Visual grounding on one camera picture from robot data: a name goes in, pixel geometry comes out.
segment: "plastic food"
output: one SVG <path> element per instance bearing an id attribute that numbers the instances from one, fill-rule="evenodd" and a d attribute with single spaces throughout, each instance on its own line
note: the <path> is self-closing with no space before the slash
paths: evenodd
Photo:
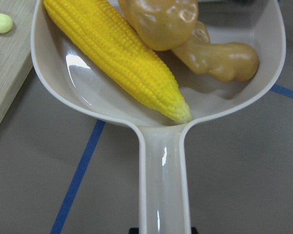
<path id="1" fill-rule="evenodd" d="M 118 0 L 118 3 L 141 39 L 156 51 L 185 42 L 198 18 L 197 0 Z"/>
<path id="2" fill-rule="evenodd" d="M 191 120 L 169 68 L 107 0 L 44 0 L 44 6 L 71 41 L 135 99 L 176 122 Z"/>
<path id="3" fill-rule="evenodd" d="M 222 82 L 247 81 L 256 74 L 259 65 L 258 54 L 250 45 L 211 44 L 206 26 L 199 21 L 187 41 L 172 52 L 194 73 Z"/>
<path id="4" fill-rule="evenodd" d="M 12 29 L 13 21 L 11 17 L 0 13 L 0 33 L 7 33 Z"/>

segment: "yellow corn kernels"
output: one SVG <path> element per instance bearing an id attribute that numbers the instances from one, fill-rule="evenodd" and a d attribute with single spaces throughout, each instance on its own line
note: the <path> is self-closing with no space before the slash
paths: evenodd
<path id="1" fill-rule="evenodd" d="M 53 22 L 136 100 L 179 123 L 188 104 L 164 62 L 107 0 L 44 0 Z"/>

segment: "white plastic ladle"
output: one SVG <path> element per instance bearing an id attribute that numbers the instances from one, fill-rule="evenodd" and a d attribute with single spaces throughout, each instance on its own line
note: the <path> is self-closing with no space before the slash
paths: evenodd
<path id="1" fill-rule="evenodd" d="M 111 4 L 118 7 L 116 1 Z M 283 67 L 285 31 L 277 0 L 256 1 L 240 9 L 215 10 L 217 5 L 211 6 L 204 6 L 200 20 L 207 24 L 212 42 L 241 41 L 253 45 L 259 53 L 260 67 L 248 83 L 223 84 L 193 74 L 172 53 L 161 53 L 193 116 L 192 122 L 175 125 L 139 104 L 102 73 L 56 28 L 42 1 L 37 1 L 31 51 L 43 85 L 66 105 L 109 123 L 130 127 L 139 138 L 140 234 L 191 233 L 186 133 L 195 124 L 228 115 L 258 100 L 272 87 Z"/>

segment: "white ladle handle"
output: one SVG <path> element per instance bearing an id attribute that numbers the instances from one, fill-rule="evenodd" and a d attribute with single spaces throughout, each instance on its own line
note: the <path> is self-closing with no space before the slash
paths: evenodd
<path id="1" fill-rule="evenodd" d="M 191 234 L 183 129 L 140 128 L 139 234 Z"/>

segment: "gray table surface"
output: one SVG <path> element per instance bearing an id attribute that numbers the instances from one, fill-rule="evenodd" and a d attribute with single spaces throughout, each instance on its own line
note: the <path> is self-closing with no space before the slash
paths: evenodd
<path id="1" fill-rule="evenodd" d="M 293 0 L 284 1 L 293 90 Z M 50 233 L 96 119 L 52 97 L 35 71 L 0 125 L 0 234 Z M 293 234 L 293 99 L 269 91 L 249 107 L 193 127 L 185 151 L 192 226 L 200 234 Z M 138 226 L 135 133 L 106 124 L 65 234 Z"/>

